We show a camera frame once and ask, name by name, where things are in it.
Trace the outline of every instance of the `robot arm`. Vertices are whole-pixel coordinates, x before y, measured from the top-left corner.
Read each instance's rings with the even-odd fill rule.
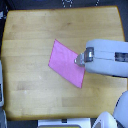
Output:
[[[87,72],[128,77],[128,43],[95,39],[86,43],[86,51],[74,62]]]

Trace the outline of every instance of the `gray floor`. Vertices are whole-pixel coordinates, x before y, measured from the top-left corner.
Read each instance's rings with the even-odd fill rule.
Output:
[[[30,0],[18,0],[20,4],[17,4],[17,0],[14,0],[13,3],[8,2],[10,9],[36,9],[36,8],[63,8],[62,0],[42,0],[44,3],[42,7],[39,7],[38,4],[35,3],[35,6],[32,5]],[[88,7],[95,6],[97,0],[73,0],[72,7]],[[65,2],[66,7],[70,7],[70,4]],[[117,5],[119,8],[125,40],[128,42],[128,0],[100,0],[98,6],[109,6],[109,5]],[[4,22],[0,24],[0,28],[3,28]],[[8,121],[8,128],[36,128],[37,121]]]

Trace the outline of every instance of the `pink towel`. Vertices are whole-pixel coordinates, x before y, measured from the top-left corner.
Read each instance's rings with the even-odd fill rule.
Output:
[[[85,68],[74,64],[76,57],[75,52],[55,40],[48,65],[63,78],[81,88]]]

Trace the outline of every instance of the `wood grain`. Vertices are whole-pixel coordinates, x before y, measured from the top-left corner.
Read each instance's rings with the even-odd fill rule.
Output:
[[[86,72],[78,89],[48,67],[55,39],[79,54],[96,38],[124,41],[116,7],[10,11],[1,54],[7,119],[112,113],[127,79]]]

